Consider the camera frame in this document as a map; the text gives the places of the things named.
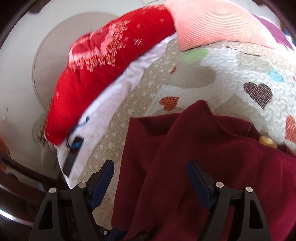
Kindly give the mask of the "purple pillow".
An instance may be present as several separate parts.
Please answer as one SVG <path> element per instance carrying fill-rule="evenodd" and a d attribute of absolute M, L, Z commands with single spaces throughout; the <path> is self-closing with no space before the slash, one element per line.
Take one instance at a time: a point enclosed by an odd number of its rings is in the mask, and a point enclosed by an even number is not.
<path fill-rule="evenodd" d="M 287 39 L 284 32 L 274 22 L 272 22 L 269 18 L 263 16 L 257 16 L 255 14 L 252 15 L 269 30 L 278 44 L 281 44 L 285 47 L 290 48 L 292 51 L 295 51 L 295 46 Z"/>

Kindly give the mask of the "pink ribbed pillow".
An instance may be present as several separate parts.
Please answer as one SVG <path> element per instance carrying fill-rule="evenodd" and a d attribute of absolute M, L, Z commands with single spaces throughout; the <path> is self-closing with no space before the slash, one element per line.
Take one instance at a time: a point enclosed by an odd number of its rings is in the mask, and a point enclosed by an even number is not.
<path fill-rule="evenodd" d="M 256 17 L 231 1 L 165 1 L 164 5 L 174 20 L 181 51 L 219 41 L 277 46 Z"/>

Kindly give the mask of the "round grey headboard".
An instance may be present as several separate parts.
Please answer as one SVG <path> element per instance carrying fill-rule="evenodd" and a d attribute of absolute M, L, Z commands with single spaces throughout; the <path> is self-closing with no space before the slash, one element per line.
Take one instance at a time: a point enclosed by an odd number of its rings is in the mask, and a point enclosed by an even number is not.
<path fill-rule="evenodd" d="M 117 15 L 105 12 L 81 13 L 62 21 L 46 35 L 36 52 L 32 70 L 36 98 L 44 110 L 47 110 L 57 80 L 68 63 L 72 43 L 116 18 Z"/>

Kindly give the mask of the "red floral pillow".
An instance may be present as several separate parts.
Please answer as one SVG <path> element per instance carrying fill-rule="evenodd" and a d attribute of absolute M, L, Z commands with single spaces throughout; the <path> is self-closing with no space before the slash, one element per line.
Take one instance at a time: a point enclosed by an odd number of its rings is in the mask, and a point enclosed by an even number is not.
<path fill-rule="evenodd" d="M 76 40 L 60 75 L 45 125 L 45 138 L 61 144 L 88 106 L 140 55 L 175 32 L 162 4 L 145 6 Z"/>

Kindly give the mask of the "black phone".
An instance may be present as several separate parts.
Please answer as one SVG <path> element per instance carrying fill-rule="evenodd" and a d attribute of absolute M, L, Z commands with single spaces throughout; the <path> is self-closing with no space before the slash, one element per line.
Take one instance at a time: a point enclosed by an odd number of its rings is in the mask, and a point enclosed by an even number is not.
<path fill-rule="evenodd" d="M 66 157 L 64 166 L 63 166 L 63 173 L 66 175 L 66 177 L 70 176 L 72 167 L 75 163 L 75 160 L 79 154 L 79 151 L 83 145 L 84 142 L 84 138 L 82 137 L 76 137 L 73 141 L 72 144 L 69 144 L 69 142 L 67 142 L 67 148 L 69 149 L 69 153 Z"/>

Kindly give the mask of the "dark red garment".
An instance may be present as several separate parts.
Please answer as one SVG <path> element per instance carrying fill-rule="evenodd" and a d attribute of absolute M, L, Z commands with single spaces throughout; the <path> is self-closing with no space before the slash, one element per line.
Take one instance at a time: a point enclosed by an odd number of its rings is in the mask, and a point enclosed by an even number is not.
<path fill-rule="evenodd" d="M 197 240 L 224 187 L 251 187 L 272 240 L 295 240 L 295 154 L 268 147 L 248 121 L 200 100 L 181 113 L 131 118 L 111 224 L 129 240 Z"/>

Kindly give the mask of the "heart patterned quilt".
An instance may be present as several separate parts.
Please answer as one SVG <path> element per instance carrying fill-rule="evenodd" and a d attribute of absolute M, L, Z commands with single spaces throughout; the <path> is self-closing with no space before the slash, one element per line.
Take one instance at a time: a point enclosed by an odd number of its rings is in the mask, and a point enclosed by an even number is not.
<path fill-rule="evenodd" d="M 114 161 L 114 177 L 94 211 L 99 225 L 111 228 L 130 118 L 179 113 L 200 99 L 214 114 L 250 121 L 261 134 L 295 150 L 294 51 L 217 42 L 182 52 L 171 40 L 126 99 L 98 122 L 99 137 L 80 180 L 87 180 L 105 160 Z"/>

